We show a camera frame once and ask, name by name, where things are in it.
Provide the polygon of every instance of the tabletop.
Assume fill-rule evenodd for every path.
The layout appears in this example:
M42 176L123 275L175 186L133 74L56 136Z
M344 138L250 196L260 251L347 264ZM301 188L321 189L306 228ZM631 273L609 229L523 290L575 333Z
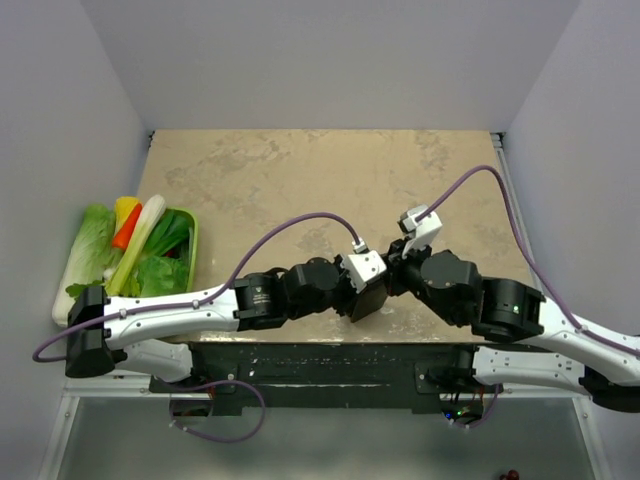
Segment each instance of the tabletop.
M160 193L192 210L200 223L194 289L227 280L242 256L272 228L308 212L347 219L370 248L386 252L402 234L407 209L435 200L468 169L496 165L483 131L430 130L157 130L138 190ZM495 179L470 178L437 210L442 231L434 251L450 249L484 276L531 284L513 240ZM351 252L338 223L318 219L268 242L244 273L289 268ZM202 332L180 340L266 342L468 342L469 328L450 327L410 294L352 324L327 311L281 329Z

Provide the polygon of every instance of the cable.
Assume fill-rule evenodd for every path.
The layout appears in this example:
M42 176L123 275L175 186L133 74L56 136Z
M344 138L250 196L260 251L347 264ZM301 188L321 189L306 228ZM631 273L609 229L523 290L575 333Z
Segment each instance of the cable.
M496 404L498 403L498 397L500 396L500 387L502 387L502 385L496 385L496 388L493 391L493 399L491 400L491 405L489 405L489 408L487 408L487 411L484 413L484 415L482 415L481 419L476 420L475 422L472 422L472 423L467 423L467 424L456 423L455 421L450 420L449 424L455 425L458 428L478 428L484 422L489 420L491 415L493 415L493 412L496 409Z
M206 383L204 385L199 385L197 387L184 388L184 387L176 387L175 385L171 385L170 383L164 382L161 379L158 379L158 380L160 380L160 382L163 383L164 385L166 385L167 387L170 387L170 388L172 388L172 389L174 389L174 390L176 390L178 392L195 392L197 390L205 390L205 389L208 389L208 388L211 388L211 387L218 387L218 386L221 386L221 385L238 385L239 387L246 388L251 393L253 393L256 396L256 398L258 399L258 402L260 402L260 419L258 420L258 423L249 432L247 432L244 435L241 435L239 437L236 437L236 438L226 438L226 437L220 437L218 435L211 435L211 434L208 434L208 433L199 432L198 430L194 430L192 428L189 428L189 427L185 426L184 424L180 423L176 419L176 417L174 415L174 412L173 412L173 404L172 404L172 402L169 402L169 417L171 418L171 425L176 426L177 428L179 428L183 432L189 433L191 435L195 435L196 437L200 437L200 438L203 438L205 440L209 440L211 442L238 443L238 442L242 442L244 440L248 440L249 438L253 437L256 433L258 433L258 431L262 427L262 424L264 423L264 419L265 419L265 416L267 414L267 405L265 404L264 397L262 396L262 394L260 393L260 391L256 387L254 387L253 385L251 385L249 383L242 382L240 380L218 380L217 382L210 382L210 383Z
M342 218L342 217L340 217L340 216L338 216L338 215L336 215L334 213L329 213L329 212L306 213L304 215L300 215L298 217L292 218L291 220L288 220L288 221L284 222L282 225L274 228L269 233L264 235L260 240L258 240L256 242L256 244L249 249L249 251L245 254L245 256L242 257L242 259L238 263L238 266L231 273L231 276L229 276L229 279L222 285L222 287L220 287L218 290L216 290L216 292L213 293L212 295L209 295L208 297L206 297L204 299L197 300L196 304L203 304L203 303L212 302L213 300L218 298L220 295L222 295L226 290L228 290L231 287L231 285L233 285L234 280L240 274L240 271L244 268L244 266L251 259L251 257L265 243L267 243L269 240L271 240L277 234L279 234L283 230L286 230L287 228L289 228L289 227L291 227L291 226L293 226L293 225L295 225L297 223L304 222L306 220L311 220L311 219L314 219L314 218L328 218L330 220L335 220L336 222L338 222L341 225L343 225L347 230L349 230L349 233L353 237L353 240L354 240L354 242L356 244L360 242L360 237L356 233L356 231L353 228L353 226L351 226L351 224L349 222L347 222L344 218ZM178 309L178 308L193 308L193 307L194 307L193 302L166 303L166 304L160 304L160 305L147 305L147 306L144 306L144 307L137 307L137 308L132 308L130 310L127 310L127 314L147 313L147 312L154 312L156 310L165 310L165 309L172 310L172 309ZM40 344L35 349L35 351L33 352L33 355L31 356L31 358L33 359L34 362L38 362L38 363L51 363L51 362L59 362L59 361L62 361L62 360L66 360L66 355L61 355L61 356L57 356L57 357L44 357L43 358L43 357L40 356L40 354L44 350L46 350L48 347L53 345L54 343L58 342L59 340L62 340L65 337L68 337L69 335L71 335L73 333L79 332L80 330L84 330L85 328L93 327L95 325L104 323L104 322L109 321L109 320L115 320L116 318L120 318L120 312L110 313L109 315L103 315L101 317L92 318L91 320L88 320L86 322L79 323L78 325L73 325L71 327L68 327L65 330L63 330L63 331L57 333L56 335L52 336L51 338L49 338L48 340L46 340L42 344Z
M520 234L518 233L518 227L516 226L516 219L513 213L513 207L511 205L511 202L509 201L509 195L507 194L507 188L504 184L504 181L502 180L502 177L500 176L500 174L495 168L489 165L479 165L469 170L467 173L462 175L458 180L456 180L456 182L453 185L451 185L447 189L447 191L444 192L435 202L433 202L433 204L429 208L427 208L424 212L418 215L416 217L416 221L419 222L423 218L425 218L427 215L431 214L431 212L433 212L436 208L442 205L445 202L445 200L447 200L447 198L449 198L451 194L455 192L470 176L482 170L486 170L490 172L497 180L498 186L500 187L500 192L502 193L502 200L504 201L504 206L507 210L509 225L511 225L511 231L513 232L513 237L516 240L516 244L520 249L520 253L522 253L522 256L531 267L531 270L533 270L533 272L542 282L542 285L544 285L544 287L547 289L547 291L549 292L549 296L553 298L553 300L555 300L555 302L558 304L558 308L560 308L560 311L566 317L569 323L573 325L574 328L581 331L584 335L586 335L587 337L597 342L600 342L608 347L614 348L621 352L625 352L633 356L638 356L638 354L640 353L639 350L636 350L631 347L627 347L626 345L621 345L617 342L609 340L608 338L602 337L597 333L593 333L591 330L584 329L582 324L574 317L573 313L571 313L571 309L569 308L569 306L565 303L564 300L562 300L562 297L560 296L560 294L556 292L556 290L551 286L551 282L549 282L547 277L542 273L540 268L536 265L536 263L533 261L533 259L527 252L527 249L524 245L524 241L522 240L522 238L520 237Z

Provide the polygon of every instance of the gray wall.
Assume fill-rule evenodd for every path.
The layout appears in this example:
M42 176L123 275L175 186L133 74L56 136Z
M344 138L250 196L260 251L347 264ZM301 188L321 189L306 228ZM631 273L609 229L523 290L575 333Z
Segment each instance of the gray wall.
M77 0L0 6L0 465L37 475L63 383L31 362L91 201L138 182L144 129Z
M153 128L507 128L578 0L81 0Z
M640 334L640 3L583 0L507 133L536 258L573 309ZM640 418L599 411L617 478L637 478Z

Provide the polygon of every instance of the orange vegetable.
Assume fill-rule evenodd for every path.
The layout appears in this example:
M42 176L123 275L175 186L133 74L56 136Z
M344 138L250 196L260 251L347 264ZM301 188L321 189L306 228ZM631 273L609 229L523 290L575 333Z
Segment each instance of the orange vegetable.
M129 240L131 240L131 236L133 235L133 230L136 228L136 223L138 223L140 212L142 212L141 203L133 207L124 225L122 225L122 228L116 233L115 237L113 237L111 242L112 247L119 248L120 250L127 249Z

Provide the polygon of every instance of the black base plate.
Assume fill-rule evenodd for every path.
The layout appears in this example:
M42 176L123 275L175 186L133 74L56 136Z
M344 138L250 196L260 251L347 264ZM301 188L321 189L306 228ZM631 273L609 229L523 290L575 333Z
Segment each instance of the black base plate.
M456 392L430 381L429 369L455 365L459 349L473 349L474 345L233 342L190 347L196 372L210 380L236 372L234 378L258 388L270 408L395 408L440 413L440 394ZM505 349L539 351L524 345ZM152 381L150 391L166 393L169 389ZM214 414L239 415L243 407L257 406L258 400L244 388L220 390L216 391Z

